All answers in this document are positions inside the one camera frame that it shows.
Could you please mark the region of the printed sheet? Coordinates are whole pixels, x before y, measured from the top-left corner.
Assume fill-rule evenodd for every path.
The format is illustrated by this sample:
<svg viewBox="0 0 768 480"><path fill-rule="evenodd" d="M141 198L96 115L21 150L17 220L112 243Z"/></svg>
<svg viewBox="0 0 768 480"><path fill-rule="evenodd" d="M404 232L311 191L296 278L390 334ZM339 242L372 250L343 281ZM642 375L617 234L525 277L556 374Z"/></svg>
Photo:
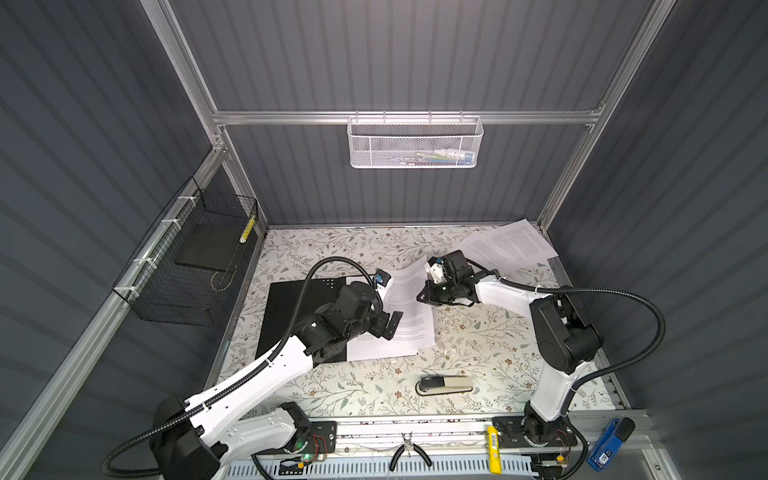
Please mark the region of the printed sheet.
<svg viewBox="0 0 768 480"><path fill-rule="evenodd" d="M384 297L385 310L400 311L402 317L393 339L382 343L384 358L417 355L422 349L435 345L432 307L417 300L427 280L426 266L427 257L423 256L392 274Z"/></svg>
<svg viewBox="0 0 768 480"><path fill-rule="evenodd" d="M389 271L392 280L383 300L383 310L389 314L402 311L403 316L394 338L387 341L363 334L347 344L346 360L349 362L378 360L415 355L421 335L421 310L415 300L412 277L405 270Z"/></svg>
<svg viewBox="0 0 768 480"><path fill-rule="evenodd" d="M527 220L473 233L462 240L456 249L461 250L467 259L501 273L514 273L520 268L558 256L557 251Z"/></svg>

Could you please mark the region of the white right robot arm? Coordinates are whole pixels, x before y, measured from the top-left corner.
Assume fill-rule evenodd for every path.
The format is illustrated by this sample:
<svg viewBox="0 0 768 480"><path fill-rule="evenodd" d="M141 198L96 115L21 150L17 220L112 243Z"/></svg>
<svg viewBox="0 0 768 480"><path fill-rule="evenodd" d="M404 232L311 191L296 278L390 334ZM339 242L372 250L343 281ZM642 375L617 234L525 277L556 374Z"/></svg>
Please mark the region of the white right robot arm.
<svg viewBox="0 0 768 480"><path fill-rule="evenodd" d="M666 318L646 298L623 290L563 286L549 288L512 281L496 270L486 269L456 250L431 257L424 265L427 280L417 301L430 306L491 305L531 321L539 355L544 361L540 379L524 408L519 427L527 443L547 445L568 423L568 410L577 391L586 383L637 364L661 345ZM650 344L627 360L587 374L604 339L582 314L582 294L611 295L634 301L647 308L656 320Z"/></svg>

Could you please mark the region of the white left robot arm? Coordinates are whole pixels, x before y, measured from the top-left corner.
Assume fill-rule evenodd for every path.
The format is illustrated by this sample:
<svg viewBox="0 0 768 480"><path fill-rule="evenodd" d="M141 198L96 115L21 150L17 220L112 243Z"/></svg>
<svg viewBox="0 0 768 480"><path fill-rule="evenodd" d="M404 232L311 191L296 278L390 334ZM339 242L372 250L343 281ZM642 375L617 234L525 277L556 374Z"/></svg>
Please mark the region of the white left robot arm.
<svg viewBox="0 0 768 480"><path fill-rule="evenodd" d="M302 314L314 275L330 263L351 266L359 279L343 285L335 301ZM167 398L158 406L152 428L108 453L101 472L115 479L213 478L235 458L233 427L245 413L288 381L339 355L362 334L393 338L402 314L384 309L391 281L390 273L381 269L368 273L346 257L321 259L302 282L285 330L273 347L214 387L186 400Z"/></svg>

